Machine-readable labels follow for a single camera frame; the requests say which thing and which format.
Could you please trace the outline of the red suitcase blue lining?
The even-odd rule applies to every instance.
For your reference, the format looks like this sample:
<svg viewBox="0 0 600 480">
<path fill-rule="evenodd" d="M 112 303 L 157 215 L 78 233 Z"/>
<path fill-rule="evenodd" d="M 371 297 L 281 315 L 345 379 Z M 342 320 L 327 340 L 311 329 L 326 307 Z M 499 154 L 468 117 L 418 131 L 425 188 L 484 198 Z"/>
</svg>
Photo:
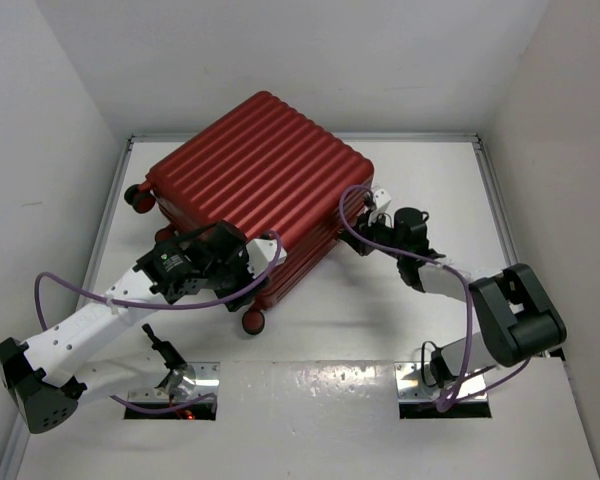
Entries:
<svg viewBox="0 0 600 480">
<path fill-rule="evenodd" d="M 354 222 L 373 163 L 268 91 L 260 91 L 151 167 L 124 199 L 168 219 L 159 240 L 226 221 L 248 239 L 276 231 L 287 252 L 269 284 L 248 301 L 244 330 L 259 334 L 275 306 L 336 245 L 339 215 Z"/>
</svg>

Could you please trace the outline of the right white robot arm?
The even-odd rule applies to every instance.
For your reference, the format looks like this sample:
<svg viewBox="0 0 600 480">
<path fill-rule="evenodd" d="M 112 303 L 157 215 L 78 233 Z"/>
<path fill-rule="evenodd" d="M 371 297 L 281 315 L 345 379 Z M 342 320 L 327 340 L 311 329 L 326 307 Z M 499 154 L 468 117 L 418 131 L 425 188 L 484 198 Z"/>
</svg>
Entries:
<svg viewBox="0 0 600 480">
<path fill-rule="evenodd" d="M 383 214 L 368 210 L 345 228 L 340 238 L 359 255 L 375 250 L 393 257 L 401 280 L 410 288 L 467 303 L 479 331 L 435 347 L 421 378 L 442 388 L 468 372 L 496 365 L 512 367 L 561 345 L 567 329 L 534 270 L 523 263 L 495 273 L 466 271 L 430 247 L 429 215 L 401 208 L 387 223 Z"/>
</svg>

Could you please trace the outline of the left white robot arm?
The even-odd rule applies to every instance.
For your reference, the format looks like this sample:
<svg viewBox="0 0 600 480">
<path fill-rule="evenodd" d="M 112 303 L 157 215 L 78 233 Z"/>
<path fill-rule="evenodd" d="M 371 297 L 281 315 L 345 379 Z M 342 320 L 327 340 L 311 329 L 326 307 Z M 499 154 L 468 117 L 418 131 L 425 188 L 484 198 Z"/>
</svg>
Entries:
<svg viewBox="0 0 600 480">
<path fill-rule="evenodd" d="M 143 382 L 177 396 L 192 374 L 169 341 L 146 323 L 158 311 L 184 310 L 182 298 L 215 293 L 212 306 L 236 310 L 268 280 L 280 259 L 271 238 L 247 239 L 221 221 L 157 242 L 101 295 L 53 327 L 0 343 L 0 374 L 32 434 L 66 421 L 89 401 Z"/>
</svg>

